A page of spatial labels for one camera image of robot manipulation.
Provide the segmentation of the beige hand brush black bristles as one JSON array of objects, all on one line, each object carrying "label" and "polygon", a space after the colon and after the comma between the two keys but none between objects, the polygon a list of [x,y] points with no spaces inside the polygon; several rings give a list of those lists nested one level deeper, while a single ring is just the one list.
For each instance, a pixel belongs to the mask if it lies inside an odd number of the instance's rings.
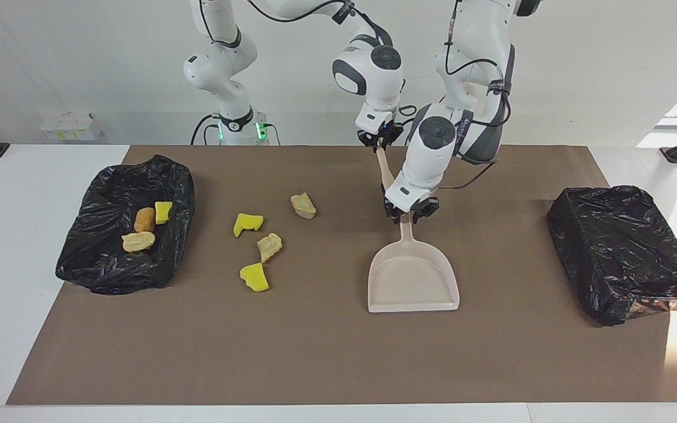
[{"label": "beige hand brush black bristles", "polygon": [[393,202],[388,199],[387,193],[389,193],[391,185],[393,184],[393,182],[395,182],[395,177],[394,174],[392,174],[392,171],[390,170],[390,167],[388,165],[386,150],[383,147],[377,147],[376,156],[378,158],[378,165],[381,174],[381,186],[383,188],[384,200],[388,201],[388,203],[393,204]]}]

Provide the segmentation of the brown table mat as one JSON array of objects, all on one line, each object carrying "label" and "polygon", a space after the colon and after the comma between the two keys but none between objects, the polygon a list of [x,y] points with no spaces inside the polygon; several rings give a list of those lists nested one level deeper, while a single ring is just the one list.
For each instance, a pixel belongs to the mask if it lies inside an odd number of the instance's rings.
[{"label": "brown table mat", "polygon": [[[677,402],[670,315],[600,327],[548,232],[566,187],[604,186],[585,147],[505,146],[472,187],[443,191],[414,235],[450,260],[456,311],[372,314],[368,269],[398,239],[364,147],[134,146],[192,172],[196,211],[171,284],[102,296],[65,284],[10,405]],[[308,193],[303,219],[290,196]],[[263,215],[239,238],[239,213]],[[239,271],[256,242],[269,289]]]}]

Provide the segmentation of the pale beige bread chunk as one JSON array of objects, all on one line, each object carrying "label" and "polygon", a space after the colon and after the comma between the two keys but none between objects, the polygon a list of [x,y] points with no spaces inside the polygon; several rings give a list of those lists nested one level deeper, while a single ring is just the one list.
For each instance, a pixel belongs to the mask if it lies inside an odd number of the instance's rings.
[{"label": "pale beige bread chunk", "polygon": [[311,220],[317,214],[317,209],[309,198],[308,193],[295,194],[290,196],[290,203],[294,212],[303,219]]}]

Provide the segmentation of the black trash bag bin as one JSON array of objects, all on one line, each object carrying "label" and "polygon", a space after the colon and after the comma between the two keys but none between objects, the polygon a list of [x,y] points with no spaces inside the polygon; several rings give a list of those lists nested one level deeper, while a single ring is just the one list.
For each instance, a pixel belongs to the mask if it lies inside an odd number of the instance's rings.
[{"label": "black trash bag bin", "polygon": [[[139,252],[123,248],[140,209],[171,203],[169,221],[153,230],[154,244]],[[55,274],[62,281],[103,295],[166,287],[185,255],[195,214],[191,171],[166,156],[100,171],[83,195],[65,236]]]}]

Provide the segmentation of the white wall box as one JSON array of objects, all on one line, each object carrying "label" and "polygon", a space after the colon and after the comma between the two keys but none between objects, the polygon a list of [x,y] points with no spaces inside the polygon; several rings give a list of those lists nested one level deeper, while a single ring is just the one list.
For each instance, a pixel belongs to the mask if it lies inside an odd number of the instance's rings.
[{"label": "white wall box", "polygon": [[92,113],[70,112],[43,117],[39,129],[46,140],[54,142],[97,142],[104,134]]}]

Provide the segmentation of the toy croissant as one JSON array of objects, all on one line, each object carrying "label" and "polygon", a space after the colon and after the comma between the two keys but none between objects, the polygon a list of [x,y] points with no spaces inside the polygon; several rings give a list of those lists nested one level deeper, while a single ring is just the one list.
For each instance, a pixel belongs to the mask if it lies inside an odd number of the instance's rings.
[{"label": "toy croissant", "polygon": [[137,253],[150,249],[156,236],[152,232],[136,232],[121,236],[122,249],[128,253]]}]

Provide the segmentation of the beige pastry piece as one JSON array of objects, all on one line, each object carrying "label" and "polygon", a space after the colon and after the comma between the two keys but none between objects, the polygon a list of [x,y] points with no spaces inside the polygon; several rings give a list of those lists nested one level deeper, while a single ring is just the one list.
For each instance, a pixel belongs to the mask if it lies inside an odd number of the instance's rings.
[{"label": "beige pastry piece", "polygon": [[256,247],[260,252],[260,262],[265,263],[280,252],[284,246],[283,240],[276,233],[269,233],[268,236],[261,238],[256,242]]}]

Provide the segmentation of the black bag over cardboard box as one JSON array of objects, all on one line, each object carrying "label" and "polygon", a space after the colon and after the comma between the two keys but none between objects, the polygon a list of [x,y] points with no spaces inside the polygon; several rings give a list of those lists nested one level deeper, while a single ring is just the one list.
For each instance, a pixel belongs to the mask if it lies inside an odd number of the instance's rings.
[{"label": "black bag over cardboard box", "polygon": [[547,223],[579,305],[597,324],[677,311],[677,237],[647,191],[570,187]]}]

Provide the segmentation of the orange brown bread roll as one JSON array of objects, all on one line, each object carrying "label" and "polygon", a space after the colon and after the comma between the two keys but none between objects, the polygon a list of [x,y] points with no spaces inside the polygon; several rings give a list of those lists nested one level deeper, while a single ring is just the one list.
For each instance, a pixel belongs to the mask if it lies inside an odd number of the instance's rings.
[{"label": "orange brown bread roll", "polygon": [[135,233],[153,232],[156,225],[156,209],[142,208],[135,215],[133,224]]}]

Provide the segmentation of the beige plastic dustpan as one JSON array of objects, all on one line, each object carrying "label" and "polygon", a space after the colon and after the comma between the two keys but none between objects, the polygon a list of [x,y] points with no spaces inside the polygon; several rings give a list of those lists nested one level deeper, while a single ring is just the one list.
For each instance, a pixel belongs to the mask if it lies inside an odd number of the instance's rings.
[{"label": "beige plastic dustpan", "polygon": [[445,254],[413,236],[411,217],[400,221],[400,239],[379,249],[368,273],[369,313],[454,311],[458,284]]}]

